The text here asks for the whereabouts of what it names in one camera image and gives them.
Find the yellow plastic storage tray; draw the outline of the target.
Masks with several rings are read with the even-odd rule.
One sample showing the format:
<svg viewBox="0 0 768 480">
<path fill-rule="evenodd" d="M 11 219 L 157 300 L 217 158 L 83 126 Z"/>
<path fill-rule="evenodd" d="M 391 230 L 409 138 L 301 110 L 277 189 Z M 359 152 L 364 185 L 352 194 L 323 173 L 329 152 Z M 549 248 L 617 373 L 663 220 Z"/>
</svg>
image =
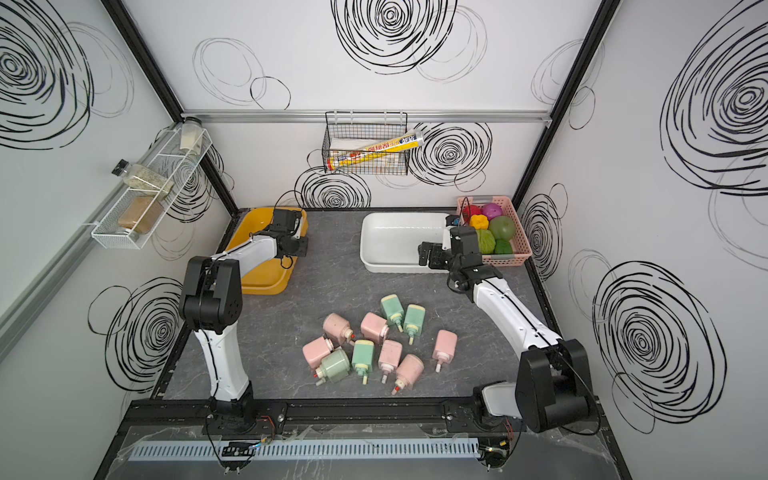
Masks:
<svg viewBox="0 0 768 480">
<path fill-rule="evenodd" d="M 302 210 L 298 207 L 269 207 L 251 210 L 240 222 L 225 251 L 216 255 L 219 261 L 235 260 L 238 262 L 242 293 L 245 295 L 277 295 L 283 292 L 298 258 L 276 258 L 275 240 L 263 233 L 272 219 L 274 209 Z M 307 214 L 304 210 L 302 211 L 304 225 L 301 234 L 306 237 L 308 230 Z"/>
</svg>

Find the white plastic storage tray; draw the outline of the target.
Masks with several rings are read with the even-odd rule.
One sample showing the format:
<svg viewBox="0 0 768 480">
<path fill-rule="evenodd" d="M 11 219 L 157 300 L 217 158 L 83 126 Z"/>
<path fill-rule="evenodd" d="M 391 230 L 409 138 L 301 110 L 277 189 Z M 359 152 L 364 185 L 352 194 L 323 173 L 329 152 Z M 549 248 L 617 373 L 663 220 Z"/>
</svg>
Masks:
<svg viewBox="0 0 768 480">
<path fill-rule="evenodd" d="M 370 213 L 362 223 L 360 260 L 371 273 L 437 273 L 419 264 L 418 247 L 443 243 L 447 217 L 438 212 Z"/>
</svg>

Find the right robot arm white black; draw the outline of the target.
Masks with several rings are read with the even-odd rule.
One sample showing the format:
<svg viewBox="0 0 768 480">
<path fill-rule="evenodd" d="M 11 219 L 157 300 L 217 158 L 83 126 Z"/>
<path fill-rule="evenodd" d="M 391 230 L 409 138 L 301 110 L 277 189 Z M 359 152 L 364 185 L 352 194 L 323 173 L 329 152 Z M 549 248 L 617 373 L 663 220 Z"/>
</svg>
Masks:
<svg viewBox="0 0 768 480">
<path fill-rule="evenodd" d="M 418 264 L 446 271 L 449 289 L 482 310 L 518 354 L 514 398 L 529 429 L 541 433 L 595 415 L 586 349 L 563 339 L 517 298 L 501 271 L 483 261 L 473 228 L 447 227 L 440 243 L 423 242 L 417 252 Z"/>
</svg>

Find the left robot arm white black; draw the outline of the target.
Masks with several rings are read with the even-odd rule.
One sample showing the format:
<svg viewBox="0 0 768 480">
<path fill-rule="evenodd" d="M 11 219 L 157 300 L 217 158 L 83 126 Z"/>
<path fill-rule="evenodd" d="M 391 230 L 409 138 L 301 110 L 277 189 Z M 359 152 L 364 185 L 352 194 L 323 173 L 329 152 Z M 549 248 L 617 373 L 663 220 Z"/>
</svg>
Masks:
<svg viewBox="0 0 768 480">
<path fill-rule="evenodd" d="M 306 213 L 275 208 L 270 222 L 242 243 L 187 263 L 179 313 L 200 343 L 216 419 L 255 422 L 252 382 L 242 364 L 237 323 L 243 309 L 242 278 L 271 261 L 304 257 Z"/>
</svg>

